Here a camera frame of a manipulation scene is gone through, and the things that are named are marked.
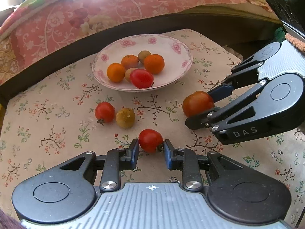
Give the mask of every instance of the floral plate rim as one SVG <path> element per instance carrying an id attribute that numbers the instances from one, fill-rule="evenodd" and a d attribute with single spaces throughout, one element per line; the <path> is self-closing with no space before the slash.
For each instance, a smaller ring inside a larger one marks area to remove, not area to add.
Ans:
<path id="1" fill-rule="evenodd" d="M 111 46 L 113 46 L 114 44 L 118 43 L 118 42 L 121 42 L 122 40 L 125 40 L 125 39 L 131 39 L 131 38 L 139 38 L 139 37 L 143 37 L 143 36 L 157 36 L 157 37 L 161 37 L 161 38 L 167 38 L 167 39 L 170 39 L 174 42 L 178 42 L 181 44 L 181 47 L 183 46 L 184 49 L 186 50 L 188 56 L 189 56 L 189 63 L 186 65 L 186 68 L 185 70 L 179 75 L 177 76 L 176 78 L 174 78 L 173 80 L 167 82 L 167 83 L 164 83 L 162 85 L 159 85 L 159 86 L 156 86 L 156 87 L 150 87 L 150 88 L 145 88 L 145 89 L 123 89 L 123 88 L 117 88 L 113 85 L 110 85 L 110 84 L 107 84 L 103 81 L 100 81 L 98 80 L 98 78 L 95 76 L 95 67 L 96 67 L 96 62 L 100 56 L 100 53 L 103 51 L 103 50 L 107 50 L 108 48 L 110 48 Z M 178 40 L 178 39 L 175 39 L 173 37 L 170 37 L 170 36 L 167 36 L 167 35 L 162 35 L 162 34 L 137 34 L 137 35 L 132 35 L 132 36 L 127 36 L 127 37 L 124 37 L 122 39 L 118 39 L 112 43 L 110 43 L 109 45 L 105 46 L 102 50 L 100 50 L 97 55 L 95 56 L 93 62 L 92 62 L 92 67 L 91 67 L 91 70 L 92 70 L 92 74 L 95 78 L 95 80 L 98 81 L 98 83 L 100 83 L 101 85 L 107 87 L 107 88 L 110 88 L 110 89 L 114 89 L 114 90 L 118 90 L 118 91 L 124 91 L 124 92 L 145 92 L 145 91 L 151 91 L 151 90 L 156 90 L 156 89 L 160 89 L 160 88 L 163 88 L 163 87 L 166 87 L 174 82 L 176 82 L 177 80 L 179 80 L 180 78 L 182 78 L 191 68 L 192 66 L 192 63 L 193 63 L 193 55 L 190 51 L 190 49 L 188 48 L 188 46 L 186 44 L 184 44 L 182 41 Z"/>

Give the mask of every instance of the brown rope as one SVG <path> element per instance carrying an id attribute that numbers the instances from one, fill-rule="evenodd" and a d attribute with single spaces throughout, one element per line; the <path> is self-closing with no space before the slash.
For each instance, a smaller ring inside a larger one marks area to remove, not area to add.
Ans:
<path id="1" fill-rule="evenodd" d="M 289 33 L 286 33 L 285 38 L 301 52 L 305 53 L 305 43 L 303 41 L 291 36 Z"/>

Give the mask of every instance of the crosshair marking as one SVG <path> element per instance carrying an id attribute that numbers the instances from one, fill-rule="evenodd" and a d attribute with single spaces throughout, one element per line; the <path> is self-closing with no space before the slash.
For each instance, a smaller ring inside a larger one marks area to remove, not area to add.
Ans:
<path id="1" fill-rule="evenodd" d="M 149 187 L 147 187 L 148 189 L 150 189 L 150 190 L 155 190 L 156 188 L 158 188 L 158 187 L 156 187 L 156 186 L 154 186 L 154 185 L 150 185 Z"/>

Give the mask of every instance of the red cherry tomato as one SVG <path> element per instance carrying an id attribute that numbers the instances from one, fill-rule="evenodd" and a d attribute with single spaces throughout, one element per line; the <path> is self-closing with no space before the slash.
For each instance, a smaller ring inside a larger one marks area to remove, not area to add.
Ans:
<path id="1" fill-rule="evenodd" d="M 114 119 L 114 107 L 108 102 L 101 102 L 96 106 L 95 116 L 102 125 L 104 122 L 111 122 Z"/>
<path id="2" fill-rule="evenodd" d="M 153 75 L 145 69 L 134 70 L 129 79 L 138 89 L 150 88 L 153 85 Z"/>
<path id="3" fill-rule="evenodd" d="M 163 138 L 157 131 L 145 129 L 139 134 L 139 144 L 147 153 L 155 153 L 157 147 L 163 144 Z"/>

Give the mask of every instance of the tomato stem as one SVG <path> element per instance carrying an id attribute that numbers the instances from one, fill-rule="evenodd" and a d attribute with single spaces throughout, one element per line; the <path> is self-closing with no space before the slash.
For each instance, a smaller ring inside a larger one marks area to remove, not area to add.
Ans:
<path id="1" fill-rule="evenodd" d="M 96 122 L 97 122 L 97 123 L 100 123 L 100 124 L 102 124 L 102 126 L 104 126 L 104 124 L 103 124 L 103 123 L 104 123 L 104 120 L 103 120 L 103 119 L 97 120 Z"/>
<path id="2" fill-rule="evenodd" d="M 164 149 L 164 142 L 157 146 L 156 152 L 162 152 Z"/>

